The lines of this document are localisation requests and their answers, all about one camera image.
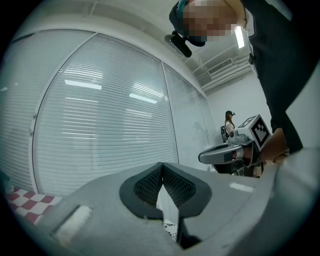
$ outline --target white wall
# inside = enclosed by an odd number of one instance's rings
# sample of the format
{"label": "white wall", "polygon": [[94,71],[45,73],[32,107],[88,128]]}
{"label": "white wall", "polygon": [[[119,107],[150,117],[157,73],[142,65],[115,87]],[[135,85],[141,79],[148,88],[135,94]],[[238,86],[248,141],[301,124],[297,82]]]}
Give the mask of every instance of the white wall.
{"label": "white wall", "polygon": [[228,110],[235,112],[232,121],[236,126],[241,125],[247,118],[260,114],[272,132],[266,97],[259,79],[252,71],[206,93],[217,132],[220,132],[220,127],[225,124],[225,113]]}
{"label": "white wall", "polygon": [[45,10],[37,9],[27,18],[13,39],[52,29],[98,32],[131,43],[168,64],[206,97],[189,68],[164,44],[132,26],[113,19],[100,16],[83,17],[82,14],[46,15]]}

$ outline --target red and white checkered pattern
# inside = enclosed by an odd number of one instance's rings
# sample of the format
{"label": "red and white checkered pattern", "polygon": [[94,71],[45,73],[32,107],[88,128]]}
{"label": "red and white checkered pattern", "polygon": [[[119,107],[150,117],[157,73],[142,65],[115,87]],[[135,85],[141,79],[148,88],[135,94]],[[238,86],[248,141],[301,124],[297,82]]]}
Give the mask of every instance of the red and white checkered pattern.
{"label": "red and white checkered pattern", "polygon": [[62,197],[37,194],[15,187],[14,192],[7,195],[7,199],[14,213],[36,225]]}

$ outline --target window blinds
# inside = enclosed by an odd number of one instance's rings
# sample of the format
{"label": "window blinds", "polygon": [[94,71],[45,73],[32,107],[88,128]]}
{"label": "window blinds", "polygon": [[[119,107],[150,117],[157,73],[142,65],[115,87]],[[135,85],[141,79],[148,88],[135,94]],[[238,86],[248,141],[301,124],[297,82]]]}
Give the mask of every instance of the window blinds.
{"label": "window blinds", "polygon": [[53,71],[76,45],[91,35],[70,30],[39,32],[26,41],[1,70],[0,169],[17,187],[33,191],[28,144],[41,94]]}
{"label": "window blinds", "polygon": [[207,170],[198,155],[210,147],[207,129],[195,88],[182,76],[164,64],[167,90],[173,117],[179,163]]}
{"label": "window blinds", "polygon": [[39,192],[65,196],[97,177],[154,162],[178,162],[159,60],[100,35],[52,81],[36,121]]}
{"label": "window blinds", "polygon": [[209,137],[209,142],[211,147],[222,143],[222,138],[220,131],[216,131],[214,119],[209,107],[208,100],[198,91],[196,91],[197,98],[201,107],[202,116],[204,119],[205,127],[207,130],[207,135]]}

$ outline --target gray plastic device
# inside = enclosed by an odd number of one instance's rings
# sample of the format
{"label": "gray plastic device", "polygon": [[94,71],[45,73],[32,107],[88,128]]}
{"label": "gray plastic device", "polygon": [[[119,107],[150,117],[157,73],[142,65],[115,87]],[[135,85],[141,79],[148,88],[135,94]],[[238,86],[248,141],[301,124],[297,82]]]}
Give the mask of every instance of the gray plastic device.
{"label": "gray plastic device", "polygon": [[[230,132],[229,139],[218,146],[213,146],[198,156],[199,162],[210,165],[231,164],[234,161],[241,160],[244,157],[244,148],[254,140],[248,139],[244,134],[238,134],[237,130]],[[233,159],[233,152],[236,152],[236,158]]]}
{"label": "gray plastic device", "polygon": [[[303,149],[279,170],[266,168],[260,179],[175,163],[148,164],[87,183],[37,226],[25,218],[20,223],[50,256],[270,255],[290,240],[315,205],[319,156],[319,149]],[[179,211],[176,242],[164,230],[155,206],[160,185]],[[82,206],[90,214],[78,214],[58,239],[61,227]]]}
{"label": "gray plastic device", "polygon": [[237,129],[230,132],[228,140],[213,146],[198,155],[199,162],[210,165],[226,165],[244,157],[244,146],[252,144],[259,152],[263,149],[270,133],[262,117],[247,118]]}

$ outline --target horizontal blinds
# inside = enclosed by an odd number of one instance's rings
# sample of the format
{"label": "horizontal blinds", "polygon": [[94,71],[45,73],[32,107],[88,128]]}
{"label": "horizontal blinds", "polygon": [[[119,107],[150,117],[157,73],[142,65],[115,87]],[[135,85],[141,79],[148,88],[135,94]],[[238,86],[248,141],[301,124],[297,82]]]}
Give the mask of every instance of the horizontal blinds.
{"label": "horizontal blinds", "polygon": [[97,35],[56,75],[34,135],[41,193],[65,196],[100,176],[178,162],[162,66],[137,50]]}
{"label": "horizontal blinds", "polygon": [[201,151],[210,147],[205,122],[194,87],[168,65],[164,65],[170,99],[179,163],[207,170],[198,160]]}
{"label": "horizontal blinds", "polygon": [[90,35],[69,30],[39,32],[26,41],[1,70],[0,169],[15,186],[33,190],[28,144],[36,105],[54,70]]}
{"label": "horizontal blinds", "polygon": [[211,113],[208,100],[198,91],[196,92],[196,95],[199,99],[205,127],[207,129],[208,136],[209,136],[210,145],[213,147],[218,144],[221,144],[222,143],[221,134],[220,134],[220,131],[219,132],[216,131],[213,115]]}

